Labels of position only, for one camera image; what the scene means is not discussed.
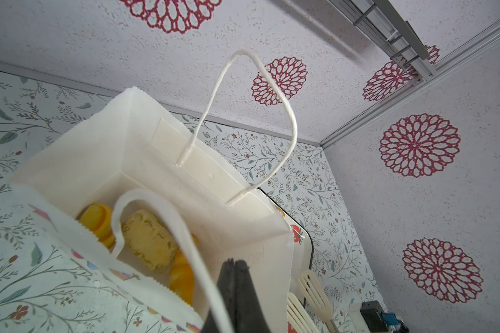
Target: spatula handle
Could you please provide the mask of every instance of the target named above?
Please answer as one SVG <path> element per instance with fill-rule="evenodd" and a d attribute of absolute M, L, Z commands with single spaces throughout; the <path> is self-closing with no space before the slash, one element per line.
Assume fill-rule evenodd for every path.
<path fill-rule="evenodd" d="M 339 329 L 337 329 L 337 326 L 335 326 L 335 323 L 332 320 L 325 321 L 326 327 L 328 328 L 329 333 L 340 333 Z"/>

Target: spatula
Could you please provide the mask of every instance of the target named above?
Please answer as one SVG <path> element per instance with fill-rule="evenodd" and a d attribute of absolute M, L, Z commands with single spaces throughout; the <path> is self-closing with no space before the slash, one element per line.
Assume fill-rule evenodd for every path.
<path fill-rule="evenodd" d="M 287 294 L 287 321 L 296 333 L 319 333 L 313 319 L 292 292 Z"/>
<path fill-rule="evenodd" d="M 333 308 L 328 297 L 324 293 L 315 273 L 312 270 L 306 270 L 300 273 L 296 278 L 296 283 L 302 294 L 306 297 L 311 309 L 326 324 L 330 333 L 339 333 L 332 320 Z"/>

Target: yellow food item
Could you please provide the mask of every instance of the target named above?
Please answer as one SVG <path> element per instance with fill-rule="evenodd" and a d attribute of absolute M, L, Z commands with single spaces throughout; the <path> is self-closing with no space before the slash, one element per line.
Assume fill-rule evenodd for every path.
<path fill-rule="evenodd" d="M 194 235 L 192 239 L 196 244 L 197 240 Z M 180 296 L 187 304 L 193 304 L 194 275 L 181 250 L 174 257 L 174 265 L 168 272 L 168 281 L 170 282 L 168 287 L 170 290 Z"/>
<path fill-rule="evenodd" d="M 108 205 L 95 203 L 87 207 L 81 215 L 79 222 L 91 230 L 98 241 L 102 242 L 107 248 L 114 244 L 113 230 L 111 230 L 111 215 L 113 210 Z"/>
<path fill-rule="evenodd" d="M 138 210 L 122 224 L 126 245 L 149 270 L 161 273 L 174 260 L 178 244 L 158 218 Z"/>

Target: yellow sponge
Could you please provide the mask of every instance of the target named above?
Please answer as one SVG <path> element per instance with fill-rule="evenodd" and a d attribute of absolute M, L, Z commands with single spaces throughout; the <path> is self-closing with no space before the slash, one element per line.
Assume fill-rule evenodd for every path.
<path fill-rule="evenodd" d="M 122 224 L 126 245 L 149 270 L 161 273 L 174 260 L 178 244 L 157 217 L 138 210 Z"/>

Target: blue object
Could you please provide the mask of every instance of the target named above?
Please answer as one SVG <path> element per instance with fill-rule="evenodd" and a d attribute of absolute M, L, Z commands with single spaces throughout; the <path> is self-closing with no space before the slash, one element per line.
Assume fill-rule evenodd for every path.
<path fill-rule="evenodd" d="M 394 313 L 382 313 L 382 319 L 387 326 L 400 325 Z"/>

